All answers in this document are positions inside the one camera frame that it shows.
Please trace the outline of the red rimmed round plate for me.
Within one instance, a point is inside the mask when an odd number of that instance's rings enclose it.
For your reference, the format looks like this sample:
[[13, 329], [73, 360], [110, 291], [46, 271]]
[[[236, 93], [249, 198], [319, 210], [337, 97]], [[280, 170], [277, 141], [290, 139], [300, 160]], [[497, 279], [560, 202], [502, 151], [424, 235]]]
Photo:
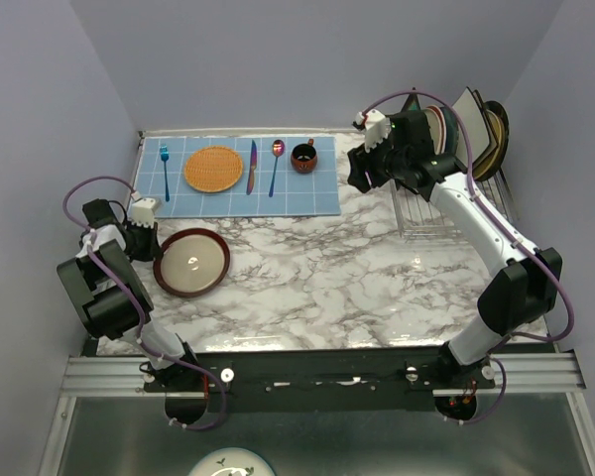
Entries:
[[231, 253], [226, 241], [205, 228], [177, 232], [162, 244], [163, 255], [153, 263], [153, 275], [168, 294], [197, 298], [211, 292], [226, 277]]

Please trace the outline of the black teal square plate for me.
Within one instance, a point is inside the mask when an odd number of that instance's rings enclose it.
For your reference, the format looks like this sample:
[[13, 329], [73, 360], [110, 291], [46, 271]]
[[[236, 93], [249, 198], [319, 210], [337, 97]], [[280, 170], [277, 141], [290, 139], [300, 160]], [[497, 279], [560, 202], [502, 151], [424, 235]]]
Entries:
[[421, 111], [422, 107], [420, 106], [420, 102], [418, 99], [418, 95], [415, 92], [411, 92], [407, 99], [404, 102], [404, 105], [401, 109], [402, 112], [410, 112], [410, 111]]

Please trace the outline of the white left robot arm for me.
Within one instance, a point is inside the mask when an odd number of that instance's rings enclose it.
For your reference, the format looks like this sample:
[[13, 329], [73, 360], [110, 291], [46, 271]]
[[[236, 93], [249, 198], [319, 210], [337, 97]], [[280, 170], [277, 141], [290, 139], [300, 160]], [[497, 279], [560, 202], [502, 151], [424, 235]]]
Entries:
[[108, 200], [82, 206], [86, 229], [75, 257], [57, 266], [59, 279], [88, 334], [132, 345], [148, 358], [143, 372], [180, 392], [200, 377], [193, 351], [151, 318], [153, 302], [132, 263], [163, 256], [154, 220], [118, 219]]

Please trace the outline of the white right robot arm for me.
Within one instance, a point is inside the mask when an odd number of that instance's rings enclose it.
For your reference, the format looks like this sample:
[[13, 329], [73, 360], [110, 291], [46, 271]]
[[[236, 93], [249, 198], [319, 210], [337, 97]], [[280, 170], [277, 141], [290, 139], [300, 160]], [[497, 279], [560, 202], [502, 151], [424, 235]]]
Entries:
[[372, 109], [358, 113], [353, 125], [364, 142], [348, 154], [349, 184], [363, 193], [389, 180], [413, 189], [463, 233], [492, 277], [477, 300], [477, 315], [443, 345], [435, 367], [443, 386], [459, 388], [472, 377], [471, 365], [554, 308], [561, 257], [514, 229], [458, 158], [436, 153], [424, 112], [386, 116]]

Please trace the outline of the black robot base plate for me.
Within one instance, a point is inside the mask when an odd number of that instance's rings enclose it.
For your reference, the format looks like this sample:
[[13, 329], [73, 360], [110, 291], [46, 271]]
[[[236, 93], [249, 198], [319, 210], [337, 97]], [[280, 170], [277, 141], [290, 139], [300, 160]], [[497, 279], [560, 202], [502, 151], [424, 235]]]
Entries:
[[458, 369], [439, 347], [200, 353], [202, 374], [175, 367], [144, 385], [149, 394], [208, 400], [217, 412], [307, 413], [409, 410], [432, 412], [440, 392], [491, 390], [483, 362]]

